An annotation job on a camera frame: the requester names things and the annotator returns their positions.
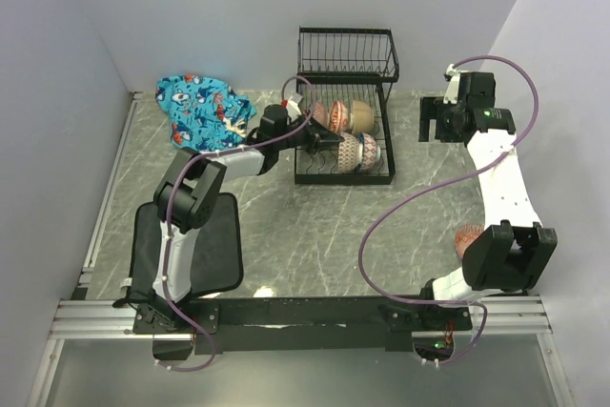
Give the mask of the blue triangle pattern bowl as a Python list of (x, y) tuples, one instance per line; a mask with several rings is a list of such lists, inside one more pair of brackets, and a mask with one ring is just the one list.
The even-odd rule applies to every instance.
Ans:
[(359, 172), (370, 171), (379, 161), (381, 148), (376, 140), (368, 133), (361, 132), (358, 135), (358, 166)]

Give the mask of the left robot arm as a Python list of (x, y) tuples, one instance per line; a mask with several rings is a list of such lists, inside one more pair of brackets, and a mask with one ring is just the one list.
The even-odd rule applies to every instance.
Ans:
[(346, 143), (343, 133), (329, 130), (314, 112), (292, 117), (272, 105), (234, 149), (179, 150), (152, 201), (136, 211), (127, 301), (168, 332), (184, 330), (194, 322), (194, 300), (234, 290), (243, 279), (237, 199), (222, 192), (223, 184), (268, 172), (285, 150), (316, 153)]

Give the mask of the black leaf pattern bowl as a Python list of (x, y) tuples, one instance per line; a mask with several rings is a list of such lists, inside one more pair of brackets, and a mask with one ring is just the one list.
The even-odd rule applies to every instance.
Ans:
[(328, 111), (320, 102), (315, 102), (313, 105), (312, 122), (316, 122), (317, 125), (323, 128), (328, 127)]

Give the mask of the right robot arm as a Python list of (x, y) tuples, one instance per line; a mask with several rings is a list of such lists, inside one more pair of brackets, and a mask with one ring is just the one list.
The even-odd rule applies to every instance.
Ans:
[(483, 201), (482, 233), (465, 249), (460, 268), (429, 280), (417, 306), (419, 322), (438, 329), (460, 301), (473, 303), (487, 295), (526, 292), (534, 288), (558, 245), (557, 233), (542, 225), (522, 177), (511, 112), (495, 105), (492, 73), (457, 71), (445, 74), (448, 88), (441, 98), (420, 102), (419, 138), (436, 128), (434, 139), (461, 143), (478, 173)]

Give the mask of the white beige bowl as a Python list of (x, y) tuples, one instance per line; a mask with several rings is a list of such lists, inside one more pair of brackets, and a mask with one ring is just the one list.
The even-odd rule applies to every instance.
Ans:
[(350, 105), (350, 131), (353, 135), (370, 133), (375, 125), (373, 109), (360, 100), (353, 100)]

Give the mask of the black wire dish rack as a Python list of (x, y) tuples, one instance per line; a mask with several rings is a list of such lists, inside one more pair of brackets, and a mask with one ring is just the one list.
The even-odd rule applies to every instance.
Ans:
[(389, 115), (399, 78), (392, 31), (301, 27), (297, 73), (303, 104), (314, 106), (321, 130), (316, 147), (295, 149), (298, 185), (389, 185), (396, 173)]

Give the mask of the orange floral bowl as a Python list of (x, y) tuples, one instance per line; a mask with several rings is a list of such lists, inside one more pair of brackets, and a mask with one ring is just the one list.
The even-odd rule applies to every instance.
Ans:
[(337, 134), (351, 132), (353, 129), (352, 109), (349, 105), (336, 100), (329, 111), (328, 129)]

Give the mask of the red geometric pattern bowl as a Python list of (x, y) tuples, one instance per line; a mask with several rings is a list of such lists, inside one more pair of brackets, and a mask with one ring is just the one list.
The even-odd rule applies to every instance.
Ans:
[(455, 235), (455, 250), (459, 258), (463, 258), (468, 247), (483, 233), (484, 226), (469, 223), (461, 226)]

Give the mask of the brown mosaic pattern bowl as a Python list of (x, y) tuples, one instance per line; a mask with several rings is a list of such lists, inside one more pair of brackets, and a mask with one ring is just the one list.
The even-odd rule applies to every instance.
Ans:
[(341, 137), (342, 141), (337, 149), (337, 166), (341, 173), (353, 173), (360, 165), (359, 142), (348, 132), (343, 132)]

